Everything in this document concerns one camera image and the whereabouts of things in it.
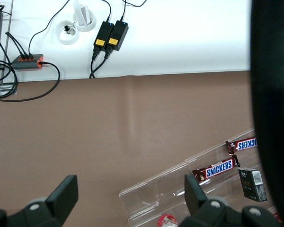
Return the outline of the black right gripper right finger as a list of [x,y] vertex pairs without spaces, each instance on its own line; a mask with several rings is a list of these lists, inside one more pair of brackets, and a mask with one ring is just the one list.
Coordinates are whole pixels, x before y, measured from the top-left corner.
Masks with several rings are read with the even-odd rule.
[[185,201],[190,216],[180,227],[282,227],[283,224],[265,208],[246,206],[241,212],[222,202],[209,199],[193,175],[185,175]]

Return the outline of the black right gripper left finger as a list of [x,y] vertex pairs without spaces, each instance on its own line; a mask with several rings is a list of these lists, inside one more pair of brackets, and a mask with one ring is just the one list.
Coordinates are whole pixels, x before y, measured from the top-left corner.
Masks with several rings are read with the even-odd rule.
[[62,227],[79,198],[76,175],[68,175],[44,200],[8,216],[0,209],[0,227]]

